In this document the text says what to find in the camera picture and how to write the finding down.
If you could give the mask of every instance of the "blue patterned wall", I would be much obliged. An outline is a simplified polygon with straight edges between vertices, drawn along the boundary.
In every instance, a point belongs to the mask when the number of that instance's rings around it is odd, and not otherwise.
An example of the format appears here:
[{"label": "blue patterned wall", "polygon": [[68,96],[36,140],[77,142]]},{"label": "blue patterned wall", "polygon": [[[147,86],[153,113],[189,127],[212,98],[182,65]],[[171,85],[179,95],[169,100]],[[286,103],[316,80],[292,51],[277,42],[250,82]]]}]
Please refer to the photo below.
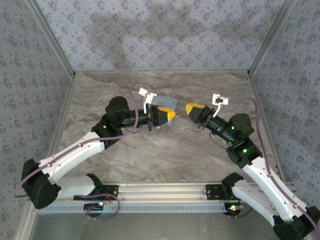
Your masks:
[{"label": "blue patterned wall", "polygon": [[298,0],[254,76],[284,170],[320,208],[320,2]]},{"label": "blue patterned wall", "polygon": [[283,0],[37,0],[75,71],[246,70]]},{"label": "blue patterned wall", "polygon": [[25,204],[13,198],[25,160],[46,156],[70,78],[23,0],[0,1],[0,239]]}]

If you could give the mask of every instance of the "marble surface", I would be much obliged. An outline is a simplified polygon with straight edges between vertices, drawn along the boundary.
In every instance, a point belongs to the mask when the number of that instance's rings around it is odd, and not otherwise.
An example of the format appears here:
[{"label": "marble surface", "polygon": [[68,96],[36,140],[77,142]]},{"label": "marble surface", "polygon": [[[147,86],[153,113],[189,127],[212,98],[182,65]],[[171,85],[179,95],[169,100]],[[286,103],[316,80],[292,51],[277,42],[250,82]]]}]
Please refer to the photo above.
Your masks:
[{"label": "marble surface", "polygon": [[[139,108],[143,106],[143,97],[138,95],[139,87],[176,98],[179,117],[175,118],[173,125],[163,125],[151,132],[146,126],[142,127],[139,133],[123,138],[106,151],[88,158],[66,176],[80,177],[94,173],[103,182],[207,182],[220,181],[237,172],[250,180],[230,161],[226,150],[210,140],[209,131],[197,129],[185,111],[187,103],[210,106],[213,93],[230,99],[253,96],[245,72],[87,72],[77,73],[75,80],[76,87],[59,150],[90,131],[105,113],[111,98],[124,96],[130,109],[134,109],[129,89],[133,89]],[[219,116],[229,120],[236,113],[249,114],[256,129],[252,102],[224,106]],[[275,162],[264,129],[262,136],[274,168]],[[218,137],[212,138],[225,146]],[[251,139],[260,146],[256,132]]]}]

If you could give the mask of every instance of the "enclosure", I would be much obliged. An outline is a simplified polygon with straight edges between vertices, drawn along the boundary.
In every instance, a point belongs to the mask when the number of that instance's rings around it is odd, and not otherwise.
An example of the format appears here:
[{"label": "enclosure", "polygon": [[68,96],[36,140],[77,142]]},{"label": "enclosure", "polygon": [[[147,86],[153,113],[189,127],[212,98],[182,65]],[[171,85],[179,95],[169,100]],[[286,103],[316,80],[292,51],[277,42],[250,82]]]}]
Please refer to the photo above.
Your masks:
[{"label": "enclosure", "polygon": [[231,219],[213,211],[141,211],[93,223],[82,213],[36,211],[13,197],[25,161],[82,138],[115,96],[126,97],[132,110],[131,90],[142,108],[139,87],[175,99],[179,116],[152,131],[142,127],[67,177],[94,173],[123,187],[167,190],[174,183],[196,194],[198,185],[233,172],[252,182],[230,161],[225,142],[214,136],[212,142],[185,111],[188,103],[212,107],[212,94],[250,96],[261,119],[250,101],[223,106],[219,116],[248,114],[258,147],[260,122],[273,170],[320,208],[319,8],[316,0],[2,1],[0,239],[36,240],[44,233],[46,239],[109,233],[117,239],[277,239],[257,212]]}]

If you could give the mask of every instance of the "purple cable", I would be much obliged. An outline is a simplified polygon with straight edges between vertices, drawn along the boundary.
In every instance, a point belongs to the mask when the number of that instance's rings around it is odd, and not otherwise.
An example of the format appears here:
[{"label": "purple cable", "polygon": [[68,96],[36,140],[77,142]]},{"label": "purple cable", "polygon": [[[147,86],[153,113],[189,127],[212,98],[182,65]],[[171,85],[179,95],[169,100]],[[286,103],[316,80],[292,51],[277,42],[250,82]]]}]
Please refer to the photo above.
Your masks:
[{"label": "purple cable", "polygon": [[[109,194],[109,193],[103,193],[103,194],[96,194],[96,195],[78,195],[78,197],[81,198],[85,198],[85,199],[92,199],[92,198],[98,198],[98,197],[111,197],[113,199],[115,199],[118,202],[117,208],[115,210],[115,212],[111,215],[111,216],[105,216],[105,217],[99,217],[100,220],[108,220],[108,219],[112,219],[114,216],[116,216],[120,210],[120,201],[119,199],[113,195],[113,194]],[[88,216],[88,219],[96,219],[95,217],[91,217],[89,216],[89,212],[91,210],[91,207],[89,207],[86,211],[86,215]]]},{"label": "purple cable", "polygon": [[19,184],[18,186],[15,188],[13,195],[16,198],[23,198],[23,197],[27,197],[27,195],[17,195],[19,189],[22,187],[22,185],[28,181],[31,177],[33,177],[35,174],[39,173],[40,171],[42,171],[43,169],[47,168],[48,165],[52,165],[53,163],[55,163],[56,161],[58,161],[59,159],[63,158],[64,156],[72,153],[74,150],[82,147],[85,144],[94,142],[94,141],[108,141],[108,140],[116,140],[116,139],[122,139],[124,137],[129,136],[137,127],[138,125],[138,120],[139,120],[139,113],[138,113],[138,106],[137,106],[137,102],[135,100],[134,95],[131,93],[131,91],[129,91],[130,96],[132,97],[132,101],[134,104],[134,112],[135,112],[135,122],[134,125],[132,127],[132,129],[130,129],[130,131],[128,131],[127,133],[120,135],[120,136],[111,136],[111,137],[96,137],[96,138],[92,138],[86,141],[81,142],[79,145],[76,145],[72,148],[70,148],[69,150],[65,151],[64,153],[62,153],[61,155],[57,156],[56,158],[54,158],[53,160],[51,160],[50,162],[48,162],[46,165],[43,165],[41,167],[39,167],[38,169],[34,170],[33,172],[31,172],[29,175],[27,175]]},{"label": "purple cable", "polygon": [[[255,118],[256,118],[256,131],[258,133],[258,137],[259,140],[261,142],[261,147],[262,147],[262,151],[263,151],[263,155],[264,155],[264,159],[265,159],[265,166],[266,166],[266,170],[269,174],[270,179],[272,180],[273,184],[276,186],[276,188],[284,195],[284,197],[294,206],[297,205],[297,203],[281,188],[281,186],[277,183],[276,179],[271,175],[271,168],[270,168],[270,162],[268,159],[268,155],[267,155],[267,151],[264,145],[264,142],[262,140],[261,137],[261,133],[260,133],[260,128],[259,128],[259,112],[258,112],[258,104],[257,101],[251,97],[251,96],[245,96],[245,97],[241,97],[235,100],[229,100],[229,104],[236,104],[236,103],[240,103],[243,101],[247,101],[247,100],[251,100],[254,103],[254,108],[255,108]],[[317,227],[317,224],[315,223],[315,221],[313,221],[313,219],[307,214],[306,211],[304,211],[300,206],[296,206],[296,208],[303,214],[305,215],[305,217],[310,221],[310,223],[312,224],[312,226],[314,227],[314,229],[317,232],[317,240],[320,240],[320,229]]]}]

